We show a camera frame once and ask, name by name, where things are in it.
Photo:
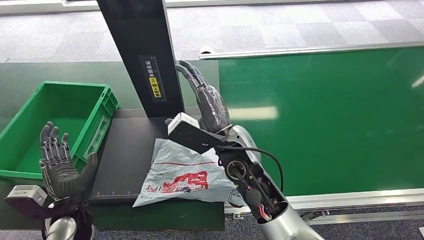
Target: robotic thumb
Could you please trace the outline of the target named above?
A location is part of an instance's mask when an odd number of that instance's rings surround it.
[[[99,165],[97,154],[92,152],[87,157],[87,162],[78,177],[78,186],[84,190],[90,181],[94,178]]]

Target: green bin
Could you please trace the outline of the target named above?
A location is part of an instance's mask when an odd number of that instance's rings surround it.
[[[0,181],[43,185],[40,131],[48,121],[60,128],[59,137],[69,134],[70,156],[81,170],[99,150],[118,105],[107,84],[41,83],[0,134]]]

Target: plastic bag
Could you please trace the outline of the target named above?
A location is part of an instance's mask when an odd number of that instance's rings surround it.
[[[243,198],[211,149],[199,154],[167,139],[156,139],[152,166],[134,207],[171,198],[225,202],[242,206]]]

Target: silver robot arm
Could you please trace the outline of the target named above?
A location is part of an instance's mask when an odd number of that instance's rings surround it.
[[[231,124],[221,95],[195,67],[180,61],[176,69],[189,81],[201,118],[197,124],[194,118],[179,113],[168,121],[169,139],[198,153],[215,149],[218,164],[237,187],[267,240],[323,240],[295,212],[262,167],[260,153],[275,157],[258,149],[245,128]],[[282,189],[282,170],[277,164]]]

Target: black cable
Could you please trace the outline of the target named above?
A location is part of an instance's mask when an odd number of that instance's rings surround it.
[[[279,179],[280,179],[280,190],[281,192],[283,191],[283,184],[284,184],[284,177],[283,177],[283,169],[281,168],[280,163],[278,162],[277,158],[272,155],[271,153],[259,149],[259,148],[254,148],[254,147],[238,147],[238,146],[216,146],[216,148],[219,149],[224,149],[224,150],[244,150],[244,151],[254,151],[254,152],[259,152],[265,155],[268,155],[270,158],[272,158],[272,160],[274,160],[274,162],[277,164],[278,167],[278,171],[279,171]]]

